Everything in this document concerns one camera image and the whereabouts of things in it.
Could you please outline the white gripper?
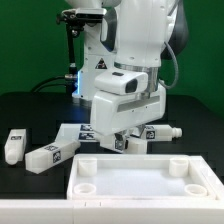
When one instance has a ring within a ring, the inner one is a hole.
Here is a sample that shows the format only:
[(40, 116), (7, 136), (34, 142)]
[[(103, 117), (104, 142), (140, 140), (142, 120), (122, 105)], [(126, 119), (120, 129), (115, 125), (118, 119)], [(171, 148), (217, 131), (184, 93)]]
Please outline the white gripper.
[(149, 98), (140, 94), (115, 95), (98, 91), (92, 102), (90, 124), (92, 129), (102, 135), (115, 134), (118, 141), (128, 137), (127, 129), (136, 127), (141, 137), (148, 122), (160, 119), (165, 113), (166, 90), (159, 85)]

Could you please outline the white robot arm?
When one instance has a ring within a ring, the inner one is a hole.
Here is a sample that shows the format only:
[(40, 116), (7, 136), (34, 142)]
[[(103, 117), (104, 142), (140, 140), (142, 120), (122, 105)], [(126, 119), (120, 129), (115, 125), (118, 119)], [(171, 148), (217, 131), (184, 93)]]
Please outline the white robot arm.
[(65, 0), (63, 15), (84, 30), (76, 96), (91, 105), (99, 135), (143, 126), (164, 115), (162, 58), (186, 46), (183, 0)]

